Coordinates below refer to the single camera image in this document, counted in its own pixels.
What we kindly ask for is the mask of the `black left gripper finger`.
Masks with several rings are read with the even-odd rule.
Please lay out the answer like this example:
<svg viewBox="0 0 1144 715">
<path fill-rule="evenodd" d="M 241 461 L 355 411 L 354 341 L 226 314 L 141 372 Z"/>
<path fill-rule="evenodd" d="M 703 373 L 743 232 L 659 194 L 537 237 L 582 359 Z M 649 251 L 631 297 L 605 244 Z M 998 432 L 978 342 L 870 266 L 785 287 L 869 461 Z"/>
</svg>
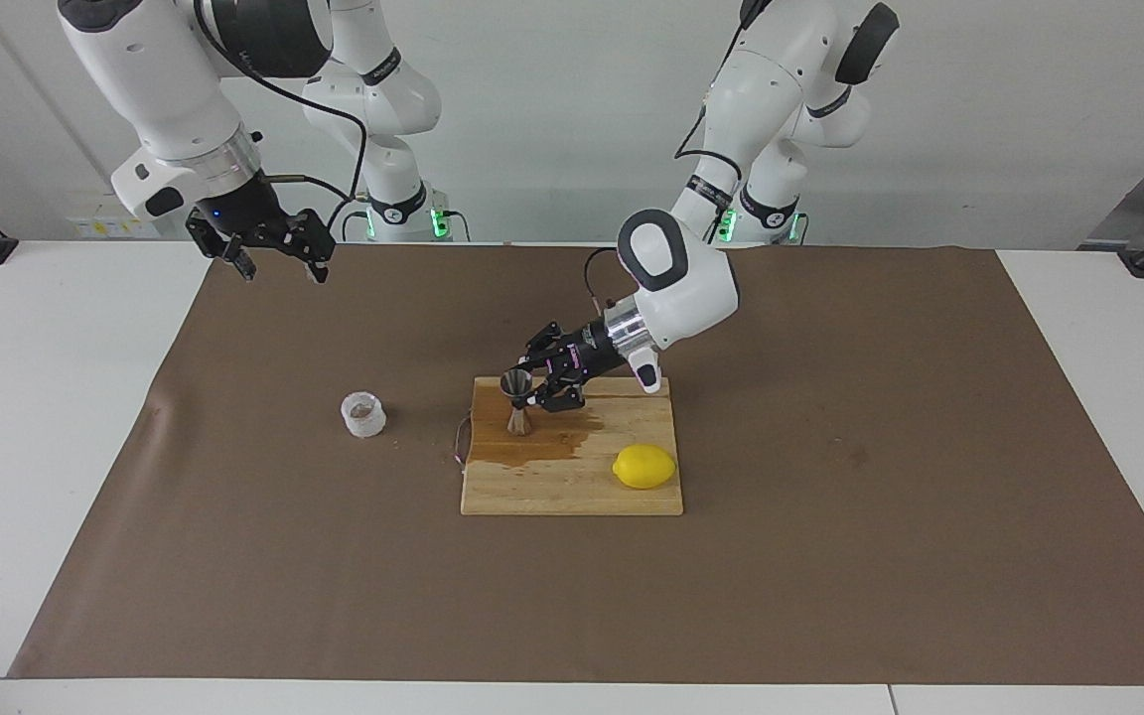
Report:
<svg viewBox="0 0 1144 715">
<path fill-rule="evenodd" d="M 583 384 L 563 379 L 545 379 L 529 394 L 529 404 L 549 413 L 585 407 Z"/>
<path fill-rule="evenodd" d="M 521 355 L 516 367 L 525 371 L 580 371 L 580 358 L 575 355 L 578 343 L 580 331 L 563 331 L 558 321 L 550 321 L 527 341 L 525 353 Z"/>
</svg>

